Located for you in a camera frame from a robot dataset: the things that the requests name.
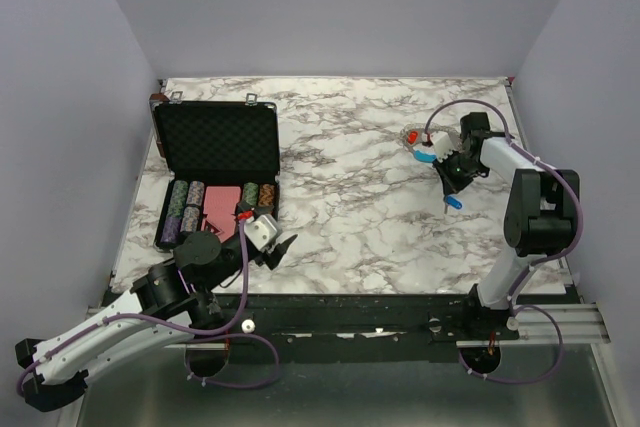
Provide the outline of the blue tagged key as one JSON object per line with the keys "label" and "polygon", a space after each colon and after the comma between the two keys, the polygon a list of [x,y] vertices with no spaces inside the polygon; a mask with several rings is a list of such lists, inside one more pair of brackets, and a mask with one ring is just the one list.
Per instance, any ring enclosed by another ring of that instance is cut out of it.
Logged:
{"label": "blue tagged key", "polygon": [[461,210],[463,208],[462,203],[453,195],[446,195],[443,198],[444,202],[444,214],[447,214],[451,209]]}

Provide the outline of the grey blue spiral keyring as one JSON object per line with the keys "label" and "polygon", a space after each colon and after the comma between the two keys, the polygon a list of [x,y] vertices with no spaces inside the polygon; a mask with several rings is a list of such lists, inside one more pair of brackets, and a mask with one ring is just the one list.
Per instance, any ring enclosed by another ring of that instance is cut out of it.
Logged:
{"label": "grey blue spiral keyring", "polygon": [[437,126],[436,130],[426,131],[422,125],[409,124],[401,130],[401,141],[415,160],[433,163],[443,159],[442,156],[437,155],[433,140],[449,135],[450,132],[441,126]]}

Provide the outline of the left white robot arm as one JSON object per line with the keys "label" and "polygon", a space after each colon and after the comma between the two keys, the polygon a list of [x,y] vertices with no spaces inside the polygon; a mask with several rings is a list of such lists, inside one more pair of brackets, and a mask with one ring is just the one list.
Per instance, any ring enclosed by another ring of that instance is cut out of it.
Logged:
{"label": "left white robot arm", "polygon": [[17,393],[40,412],[81,398],[112,367],[165,346],[266,338],[240,329],[248,293],[230,318],[217,312],[213,288],[235,274],[249,276],[252,261],[278,266],[292,238],[280,240],[258,226],[242,227],[222,242],[210,232],[190,234],[171,260],[148,273],[115,301],[49,340],[25,339],[16,347],[23,371]]}

